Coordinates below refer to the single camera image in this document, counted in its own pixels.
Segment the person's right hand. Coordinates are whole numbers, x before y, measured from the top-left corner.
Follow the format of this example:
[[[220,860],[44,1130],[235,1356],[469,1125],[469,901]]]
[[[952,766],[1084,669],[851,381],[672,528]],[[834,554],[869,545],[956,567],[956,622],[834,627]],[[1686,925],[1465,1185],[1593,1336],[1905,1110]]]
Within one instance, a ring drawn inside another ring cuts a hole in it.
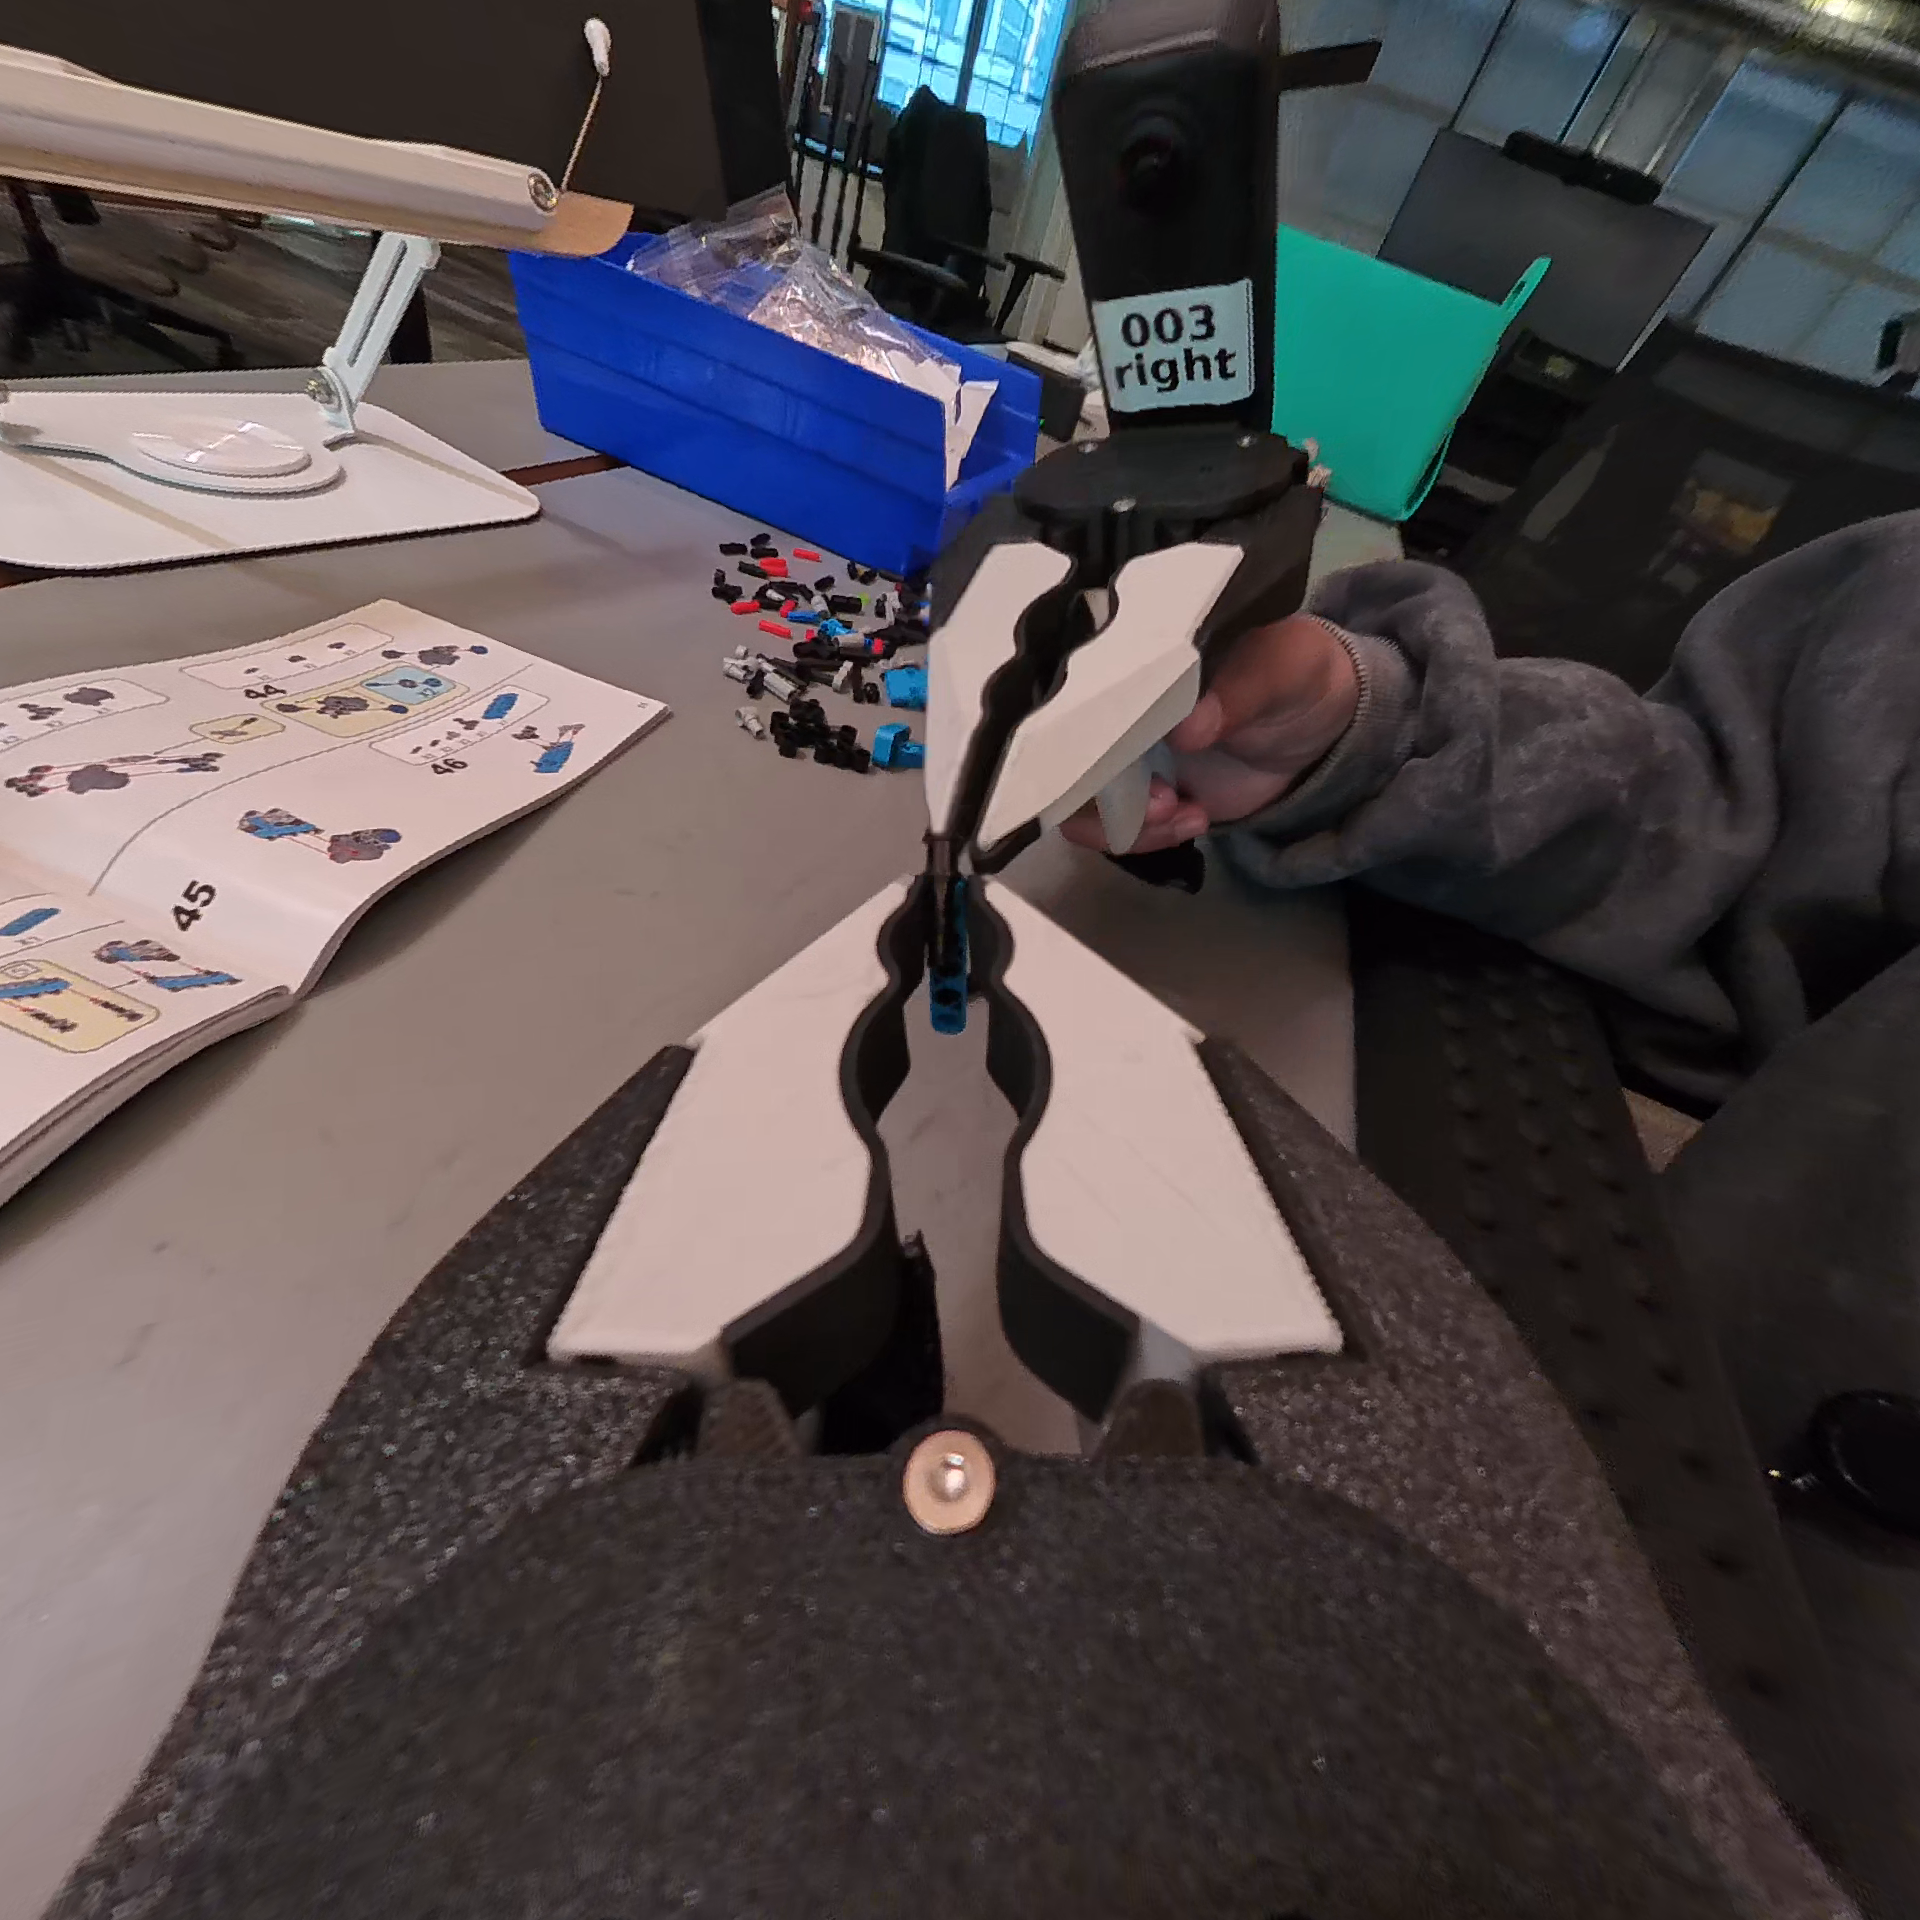
[[[1237,635],[1194,713],[1168,736],[1131,853],[1244,825],[1307,778],[1360,716],[1360,663],[1341,627],[1295,612]]]

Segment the blue plastic bin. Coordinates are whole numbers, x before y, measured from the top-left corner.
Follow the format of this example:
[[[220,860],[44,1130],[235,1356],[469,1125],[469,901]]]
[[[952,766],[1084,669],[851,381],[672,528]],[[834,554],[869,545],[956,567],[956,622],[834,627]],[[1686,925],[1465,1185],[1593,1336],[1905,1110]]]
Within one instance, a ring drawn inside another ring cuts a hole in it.
[[[627,273],[656,235],[511,252],[544,426],[838,558],[920,574],[1042,447],[1042,377],[935,343],[994,398],[948,489],[943,408]]]

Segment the green plastic bin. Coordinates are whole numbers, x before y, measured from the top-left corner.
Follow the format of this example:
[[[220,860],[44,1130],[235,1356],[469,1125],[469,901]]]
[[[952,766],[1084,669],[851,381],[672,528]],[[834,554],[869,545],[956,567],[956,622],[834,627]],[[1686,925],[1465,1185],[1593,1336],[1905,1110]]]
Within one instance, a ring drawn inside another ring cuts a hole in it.
[[[1271,434],[1317,446],[1331,499],[1407,524],[1447,466],[1452,429],[1553,261],[1502,303],[1331,241],[1275,233]]]

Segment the grey desk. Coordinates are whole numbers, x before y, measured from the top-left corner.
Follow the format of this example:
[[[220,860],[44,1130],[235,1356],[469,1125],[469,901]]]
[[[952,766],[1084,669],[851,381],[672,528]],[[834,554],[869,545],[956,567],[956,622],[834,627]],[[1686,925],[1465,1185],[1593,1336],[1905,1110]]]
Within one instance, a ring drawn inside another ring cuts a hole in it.
[[[527,363],[375,401],[544,516],[458,537],[3,589],[3,685],[274,641],[392,599],[672,718],[402,885],[291,1014],[3,1205],[3,1918],[38,1918],[180,1709],[305,1436],[419,1275],[660,1046],[922,864],[917,782],[735,723],[735,518],[589,473]]]

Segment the black round object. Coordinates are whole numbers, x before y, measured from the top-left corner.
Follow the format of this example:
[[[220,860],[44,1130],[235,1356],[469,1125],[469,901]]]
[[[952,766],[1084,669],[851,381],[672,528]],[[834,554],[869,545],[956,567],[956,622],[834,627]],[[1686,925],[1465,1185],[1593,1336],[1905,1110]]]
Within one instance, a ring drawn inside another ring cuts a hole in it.
[[[1846,1390],[1820,1401],[1769,1470],[1799,1517],[1916,1546],[1916,1393]]]

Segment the light blue short beam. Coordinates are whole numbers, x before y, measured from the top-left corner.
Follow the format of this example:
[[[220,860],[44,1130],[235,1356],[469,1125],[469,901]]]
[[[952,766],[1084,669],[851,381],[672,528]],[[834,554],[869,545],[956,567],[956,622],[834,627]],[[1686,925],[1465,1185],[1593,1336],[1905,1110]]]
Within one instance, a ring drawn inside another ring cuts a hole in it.
[[[970,1023],[970,1002],[973,1002],[973,961],[970,961],[970,989],[968,997],[948,989],[943,982],[928,978],[928,1008],[932,1008],[932,1033],[939,1037],[960,1037],[968,1033]]]

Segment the black perforated panel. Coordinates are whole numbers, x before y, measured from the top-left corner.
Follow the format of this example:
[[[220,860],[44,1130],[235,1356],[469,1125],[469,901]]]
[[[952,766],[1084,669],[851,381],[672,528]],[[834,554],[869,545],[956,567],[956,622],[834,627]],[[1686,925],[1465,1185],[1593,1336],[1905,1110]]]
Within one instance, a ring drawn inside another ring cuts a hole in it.
[[[1714,1706],[1869,1904],[1859,1763],[1737,1393],[1588,989],[1452,919],[1346,894],[1360,1158],[1549,1377]]]

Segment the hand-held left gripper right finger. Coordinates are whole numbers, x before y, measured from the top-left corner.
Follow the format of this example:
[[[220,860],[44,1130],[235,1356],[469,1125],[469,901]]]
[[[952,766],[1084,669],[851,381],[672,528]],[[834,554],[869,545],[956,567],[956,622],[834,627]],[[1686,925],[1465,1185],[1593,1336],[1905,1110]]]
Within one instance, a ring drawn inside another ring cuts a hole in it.
[[[987,1072],[1013,1110],[996,1317],[1032,1377],[1104,1424],[1142,1377],[1342,1356],[1185,1016],[987,879],[973,989]]]

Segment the black office chair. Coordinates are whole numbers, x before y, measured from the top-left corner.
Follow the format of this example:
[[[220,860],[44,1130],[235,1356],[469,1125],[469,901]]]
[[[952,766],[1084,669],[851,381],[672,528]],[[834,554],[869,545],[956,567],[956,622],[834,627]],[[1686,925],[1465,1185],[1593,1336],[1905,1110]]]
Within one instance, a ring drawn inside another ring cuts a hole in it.
[[[920,86],[882,147],[882,235],[851,249],[869,273],[869,299],[900,321],[960,347],[1000,349],[1037,275],[1064,285],[1064,268],[1029,252],[994,252],[987,118]]]

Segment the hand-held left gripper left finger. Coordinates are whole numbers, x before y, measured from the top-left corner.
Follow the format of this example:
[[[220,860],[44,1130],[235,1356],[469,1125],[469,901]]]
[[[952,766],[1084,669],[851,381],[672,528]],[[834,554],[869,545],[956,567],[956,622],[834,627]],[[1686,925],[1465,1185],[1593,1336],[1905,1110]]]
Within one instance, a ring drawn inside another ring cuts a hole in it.
[[[881,1118],[922,982],[922,879],[863,909],[684,1049],[553,1333],[549,1362],[762,1383],[825,1453],[881,1453],[943,1410],[932,1258],[894,1227]]]

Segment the pile of building brick pieces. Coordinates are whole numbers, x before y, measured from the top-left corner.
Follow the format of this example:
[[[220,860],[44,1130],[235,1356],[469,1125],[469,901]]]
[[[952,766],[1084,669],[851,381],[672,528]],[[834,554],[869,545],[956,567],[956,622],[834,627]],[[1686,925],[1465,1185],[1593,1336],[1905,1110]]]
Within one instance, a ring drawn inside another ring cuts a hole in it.
[[[928,571],[753,531],[716,545],[707,592],[735,622],[724,676],[741,736],[855,778],[928,766]]]

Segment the person's right forearm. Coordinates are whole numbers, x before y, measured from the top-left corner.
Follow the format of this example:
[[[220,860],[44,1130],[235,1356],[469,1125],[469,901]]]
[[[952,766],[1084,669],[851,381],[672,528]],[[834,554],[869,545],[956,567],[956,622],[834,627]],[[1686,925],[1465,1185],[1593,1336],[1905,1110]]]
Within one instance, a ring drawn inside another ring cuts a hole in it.
[[[1341,879],[1593,982],[1632,1072],[1707,1117],[1916,955],[1916,516],[1718,592],[1666,676],[1498,656],[1477,592],[1371,561],[1310,592],[1360,716],[1221,834],[1275,892]]]

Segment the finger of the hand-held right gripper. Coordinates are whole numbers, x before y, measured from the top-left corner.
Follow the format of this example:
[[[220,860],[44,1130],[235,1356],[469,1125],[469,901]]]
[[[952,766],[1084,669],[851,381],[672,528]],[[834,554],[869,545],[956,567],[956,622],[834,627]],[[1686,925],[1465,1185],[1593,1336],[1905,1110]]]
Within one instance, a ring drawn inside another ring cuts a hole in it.
[[[1045,544],[996,544],[932,635],[922,794],[928,830],[952,845],[968,845],[982,815],[970,778],[987,748],[989,685],[1019,659],[1021,616],[1070,576],[1070,554]]]
[[[1112,853],[1135,853],[1148,760],[1199,705],[1203,627],[1237,567],[1237,544],[1182,544],[1121,571],[1108,626],[1070,651],[1058,690],[996,750],[973,873],[996,873],[1026,830],[1058,830],[1084,804]]]

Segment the instruction booklet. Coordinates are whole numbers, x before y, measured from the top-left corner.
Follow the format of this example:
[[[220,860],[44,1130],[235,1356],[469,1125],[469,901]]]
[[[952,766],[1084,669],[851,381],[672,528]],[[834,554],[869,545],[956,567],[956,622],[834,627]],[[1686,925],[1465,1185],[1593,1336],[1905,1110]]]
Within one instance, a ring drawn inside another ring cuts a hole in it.
[[[668,718],[397,601],[3,688],[3,1201],[305,997],[397,885]]]

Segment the black monitor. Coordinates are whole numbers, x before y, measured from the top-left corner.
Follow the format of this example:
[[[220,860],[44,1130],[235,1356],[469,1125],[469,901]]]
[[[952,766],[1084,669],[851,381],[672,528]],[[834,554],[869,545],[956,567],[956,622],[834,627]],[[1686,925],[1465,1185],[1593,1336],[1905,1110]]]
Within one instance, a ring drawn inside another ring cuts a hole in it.
[[[1380,261],[1483,303],[1549,261],[1521,328],[1619,374],[1707,241],[1714,224],[1661,203],[1661,184],[1632,171],[1533,134],[1491,147],[1443,129]]]

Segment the person's dark clothing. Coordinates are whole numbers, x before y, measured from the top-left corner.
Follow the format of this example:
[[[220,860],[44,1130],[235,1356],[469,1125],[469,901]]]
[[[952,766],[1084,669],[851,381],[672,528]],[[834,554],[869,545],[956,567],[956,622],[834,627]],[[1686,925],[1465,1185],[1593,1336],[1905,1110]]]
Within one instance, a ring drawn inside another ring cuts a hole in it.
[[[1846,1390],[1916,1393],[1916,949],[1749,1075],[1656,1177],[1769,1470]],[[1837,1815],[1881,1918],[1916,1918],[1916,1546],[1772,1498],[1830,1656]]]

